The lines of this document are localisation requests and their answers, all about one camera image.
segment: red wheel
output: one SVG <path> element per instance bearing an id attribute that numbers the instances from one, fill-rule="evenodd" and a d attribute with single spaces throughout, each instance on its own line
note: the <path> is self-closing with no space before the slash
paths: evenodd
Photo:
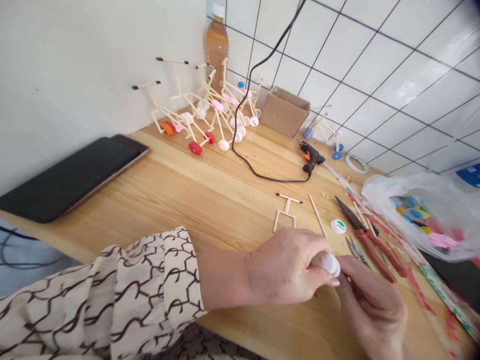
<path id="1" fill-rule="evenodd" d="M 170 121 L 162 122 L 160 127 L 165 130 L 165 134 L 168 136 L 172 136 L 176 132 L 175 126 Z"/>
<path id="2" fill-rule="evenodd" d="M 205 135 L 208 136 L 208 143 L 214 144 L 215 143 L 215 136 L 210 131 L 205 131 Z"/>
<path id="3" fill-rule="evenodd" d="M 195 141 L 192 141 L 191 143 L 189 143 L 188 148 L 195 155 L 200 155 L 203 151 L 202 147 Z"/>

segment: scissors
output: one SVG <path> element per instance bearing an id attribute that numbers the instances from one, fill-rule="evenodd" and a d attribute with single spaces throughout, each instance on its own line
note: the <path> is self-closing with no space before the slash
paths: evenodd
<path id="1" fill-rule="evenodd" d="M 355 241 L 355 239 L 352 237 L 351 242 L 349 241 L 349 238 L 345 236 L 346 242 L 348 243 L 348 247 L 350 248 L 351 253 L 353 254 L 354 257 L 356 257 L 358 260 L 362 261 L 367 268 L 372 270 L 372 268 L 369 265 L 369 262 L 364 256 L 364 253 L 362 249 L 360 248 L 359 244 Z"/>
<path id="2" fill-rule="evenodd" d="M 365 247 L 366 252 L 370 256 L 370 259 L 378 266 L 380 272 L 390 281 L 392 284 L 397 282 L 395 276 L 390 272 L 389 268 L 380 260 L 379 256 L 374 250 L 374 245 L 386 256 L 390 264 L 394 267 L 398 275 L 402 278 L 407 277 L 407 271 L 401 262 L 398 262 L 395 258 L 395 255 L 392 254 L 388 247 L 384 245 L 377 237 L 374 235 L 371 229 L 365 229 L 363 224 L 360 222 L 359 218 L 355 216 L 352 210 L 343 203 L 338 197 L 336 197 L 338 205 L 340 206 L 341 211 L 347 218 L 348 222 L 351 224 L 355 230 L 355 236 L 360 240 L 362 245 Z"/>

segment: wood grain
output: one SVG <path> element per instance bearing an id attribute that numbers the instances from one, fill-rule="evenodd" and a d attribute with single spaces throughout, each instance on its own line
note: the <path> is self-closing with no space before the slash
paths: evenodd
<path id="1" fill-rule="evenodd" d="M 276 211 L 285 206 L 285 200 L 276 193 L 303 201 L 292 202 L 290 207 L 297 228 L 318 233 L 321 229 L 309 194 L 326 224 L 344 220 L 335 195 L 352 204 L 324 166 L 317 166 L 307 183 L 276 183 L 254 176 L 232 151 L 223 152 L 216 144 L 207 144 L 201 156 L 194 155 L 180 134 L 167 137 L 154 124 L 131 137 L 150 146 L 152 153 L 72 213 L 51 224 L 37 224 L 1 211 L 0 216 L 65 254 L 90 262 L 107 246 L 125 247 L 145 235 L 180 225 L 188 229 L 197 251 L 212 245 L 252 250 L 272 236 Z M 357 191 L 368 177 L 380 174 L 373 168 L 368 174 L 358 174 L 344 159 L 332 159 L 333 148 L 319 141 L 309 142 L 337 172 L 350 176 Z M 246 137 L 235 148 L 261 174 L 279 179 L 306 178 L 302 171 L 305 160 L 297 141 L 267 127 L 248 127 Z M 284 224 L 291 226 L 291 219 L 281 216 L 279 228 Z M 345 235 L 335 234 L 329 226 L 326 231 L 335 253 L 350 255 Z M 351 229 L 347 235 L 353 235 Z M 440 298 L 416 268 L 414 275 L 440 323 L 445 324 Z M 447 359 L 407 281 L 399 276 L 397 279 L 395 287 L 409 309 L 407 347 L 418 359 Z M 199 323 L 269 359 L 366 358 L 342 317 L 335 291 L 326 287 L 318 290 L 317 298 L 303 304 L 215 311 Z M 473 342 L 463 329 L 459 333 L 465 354 L 471 354 Z"/>

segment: red pliers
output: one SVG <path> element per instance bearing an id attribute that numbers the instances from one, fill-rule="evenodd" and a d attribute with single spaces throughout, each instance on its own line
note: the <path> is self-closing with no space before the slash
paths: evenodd
<path id="1" fill-rule="evenodd" d="M 338 197 L 335 196 L 335 199 L 338 201 L 340 205 L 340 209 L 345 215 L 348 222 L 351 224 L 353 229 L 355 230 L 355 236 L 360 239 L 361 243 L 366 249 L 368 255 L 373 260 L 373 262 L 378 266 L 380 272 L 390 281 L 392 284 L 397 282 L 395 276 L 390 272 L 388 267 L 380 260 L 379 256 L 375 252 L 372 243 L 375 244 L 382 253 L 385 254 L 388 261 L 390 261 L 391 265 L 395 268 L 398 275 L 402 278 L 407 277 L 407 271 L 405 270 L 404 266 L 397 261 L 395 255 L 391 253 L 388 247 L 384 245 L 377 237 L 372 233 L 371 229 L 365 229 L 363 224 L 360 222 L 359 218 L 355 216 L 352 210 L 345 205 Z"/>

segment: patterned blouse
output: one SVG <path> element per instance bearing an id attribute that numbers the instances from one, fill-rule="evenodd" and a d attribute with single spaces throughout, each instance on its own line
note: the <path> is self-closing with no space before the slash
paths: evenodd
<path id="1" fill-rule="evenodd" d="M 0 299 L 0 360 L 262 359 L 194 323 L 206 313 L 179 227 Z"/>

